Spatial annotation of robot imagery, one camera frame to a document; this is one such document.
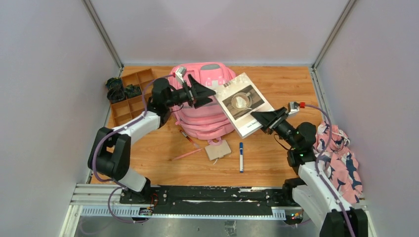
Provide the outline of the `pink school backpack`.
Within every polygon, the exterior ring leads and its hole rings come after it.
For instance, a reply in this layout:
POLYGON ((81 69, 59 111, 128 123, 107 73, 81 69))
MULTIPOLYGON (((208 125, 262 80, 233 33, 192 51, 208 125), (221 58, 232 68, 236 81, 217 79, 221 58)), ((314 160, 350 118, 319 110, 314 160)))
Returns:
MULTIPOLYGON (((191 75, 201 85, 213 90, 236 77, 233 70, 219 62, 181 64, 174 67, 171 73, 175 74, 181 68, 186 69, 183 79, 188 85, 188 76, 191 75)), ((174 106, 171 114, 176 119, 175 124, 180 125, 189 136, 218 145, 221 137, 232 132, 234 127, 217 100, 213 96, 211 99, 211 103, 198 109, 187 103, 174 106)))

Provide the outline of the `white Decorate Furniture book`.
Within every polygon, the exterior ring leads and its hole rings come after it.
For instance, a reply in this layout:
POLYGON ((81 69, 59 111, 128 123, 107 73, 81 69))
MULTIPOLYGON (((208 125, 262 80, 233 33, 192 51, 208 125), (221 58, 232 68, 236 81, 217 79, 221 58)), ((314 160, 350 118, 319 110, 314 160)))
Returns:
POLYGON ((214 91, 215 99, 242 139, 262 128, 252 112, 274 110, 246 73, 216 87, 214 91))

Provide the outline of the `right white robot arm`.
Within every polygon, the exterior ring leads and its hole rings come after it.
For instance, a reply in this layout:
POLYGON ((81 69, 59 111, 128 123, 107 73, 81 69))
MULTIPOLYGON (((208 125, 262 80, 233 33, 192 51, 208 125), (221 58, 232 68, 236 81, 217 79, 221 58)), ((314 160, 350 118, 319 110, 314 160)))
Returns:
POLYGON ((319 168, 320 155, 315 155, 316 126, 303 122, 293 127, 287 122, 287 109, 252 112, 266 134, 275 134, 290 145, 288 164, 298 175, 283 184, 282 199, 288 206, 296 204, 307 213, 320 237, 370 237, 367 214, 354 208, 332 186, 319 168))

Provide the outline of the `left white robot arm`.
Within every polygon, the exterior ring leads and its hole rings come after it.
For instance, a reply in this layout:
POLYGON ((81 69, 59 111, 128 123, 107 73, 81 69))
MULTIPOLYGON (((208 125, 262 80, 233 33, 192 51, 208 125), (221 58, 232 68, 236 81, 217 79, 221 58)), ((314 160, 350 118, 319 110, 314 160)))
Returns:
POLYGON ((173 106, 187 103, 197 109, 213 101, 214 90, 198 83, 192 75, 188 75, 188 80, 182 80, 181 88, 175 89, 167 78, 155 79, 152 96, 139 116, 123 125, 98 130, 87 161, 97 180, 105 182, 99 175, 107 176, 108 181, 131 190, 139 204, 151 199, 150 180, 130 167, 131 146, 164 126, 173 106))

